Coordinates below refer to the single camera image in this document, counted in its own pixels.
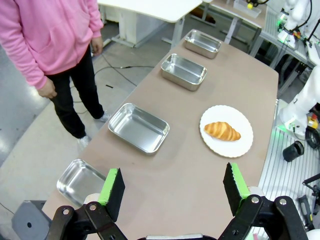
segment bread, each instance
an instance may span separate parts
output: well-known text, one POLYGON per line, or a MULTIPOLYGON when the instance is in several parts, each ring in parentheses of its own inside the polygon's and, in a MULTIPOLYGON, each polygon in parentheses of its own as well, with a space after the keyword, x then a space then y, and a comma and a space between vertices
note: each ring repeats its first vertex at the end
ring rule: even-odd
POLYGON ((222 141, 236 141, 241 138, 240 133, 234 130, 227 122, 213 122, 205 125, 204 131, 212 137, 222 141))

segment shoe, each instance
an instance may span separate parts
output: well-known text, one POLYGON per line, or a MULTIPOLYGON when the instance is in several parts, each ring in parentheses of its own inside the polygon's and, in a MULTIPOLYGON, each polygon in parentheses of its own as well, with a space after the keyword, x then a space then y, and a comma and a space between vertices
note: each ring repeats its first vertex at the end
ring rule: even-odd
POLYGON ((91 138, 89 136, 84 136, 83 138, 78 139, 78 146, 80 147, 80 150, 84 150, 90 143, 91 138))
POLYGON ((103 123, 106 123, 109 120, 110 116, 111 116, 110 113, 108 113, 107 111, 104 111, 103 116, 100 117, 98 120, 103 123))

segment concrete floor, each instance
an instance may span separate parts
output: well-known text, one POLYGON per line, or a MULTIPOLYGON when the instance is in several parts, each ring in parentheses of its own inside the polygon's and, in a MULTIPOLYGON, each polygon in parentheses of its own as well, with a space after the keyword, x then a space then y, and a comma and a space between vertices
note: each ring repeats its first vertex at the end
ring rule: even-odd
MULTIPOLYGON (((224 40, 225 35, 219 29, 227 30, 231 21, 219 17, 216 21, 217 28, 213 28, 187 17, 183 35, 197 29, 224 40)), ((173 29, 172 24, 166 25, 140 48, 111 43, 104 49, 103 55, 114 67, 154 66, 170 50, 170 45, 161 41, 161 37, 171 38, 173 29)), ((116 24, 107 24, 103 29, 104 35, 115 36, 117 31, 116 24)), ((243 27, 239 34, 248 41, 254 35, 243 27)), ((241 42, 232 40, 230 44, 247 51, 247 46, 241 42)), ((52 103, 27 86, 2 48, 0 60, 0 110, 5 113, 0 116, 0 165, 4 162, 0 168, 0 203, 15 212, 23 200, 46 200, 62 172, 79 155, 79 150, 76 139, 59 122, 52 103)), ((93 64, 95 71, 109 66, 102 56, 95 57, 93 64)), ((138 85, 151 70, 150 67, 135 67, 119 71, 138 85)), ((95 80, 100 103, 110 113, 135 89, 112 68, 101 70, 95 80)), ((75 88, 72 88, 72 94, 75 102, 80 100, 75 88)), ((75 103, 74 106, 79 113, 85 111, 82 103, 75 103)), ((88 135, 93 137, 102 123, 93 120, 88 112, 80 117, 88 135)), ((11 229, 11 218, 12 213, 0 206, 0 233, 5 238, 18 239, 11 229)))

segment hand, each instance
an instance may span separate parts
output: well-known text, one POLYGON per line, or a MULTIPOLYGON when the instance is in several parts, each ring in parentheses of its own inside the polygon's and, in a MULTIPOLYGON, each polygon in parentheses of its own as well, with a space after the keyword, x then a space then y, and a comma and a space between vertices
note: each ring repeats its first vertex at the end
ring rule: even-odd
POLYGON ((92 38, 91 45, 93 48, 93 56, 100 55, 102 53, 102 49, 104 48, 104 41, 102 40, 102 36, 92 38))
POLYGON ((51 81, 49 78, 46 78, 44 86, 38 89, 38 93, 41 97, 53 99, 55 96, 57 96, 54 82, 51 81))

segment empty metal tray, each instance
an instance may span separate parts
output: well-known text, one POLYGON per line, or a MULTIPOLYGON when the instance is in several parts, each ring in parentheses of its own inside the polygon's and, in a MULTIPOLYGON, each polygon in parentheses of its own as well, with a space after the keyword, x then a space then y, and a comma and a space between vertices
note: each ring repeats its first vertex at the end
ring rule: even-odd
POLYGON ((73 160, 56 183, 58 191, 78 207, 90 194, 100 193, 106 177, 81 159, 73 160))
POLYGON ((177 54, 170 55, 161 65, 162 76, 190 91, 195 91, 207 75, 207 69, 177 54))
POLYGON ((222 43, 218 39, 198 30, 191 30, 184 38, 184 46, 186 49, 209 59, 214 59, 217 56, 221 45, 222 43))
POLYGON ((169 132, 169 124, 132 103, 124 104, 109 122, 109 130, 146 154, 155 153, 169 132))

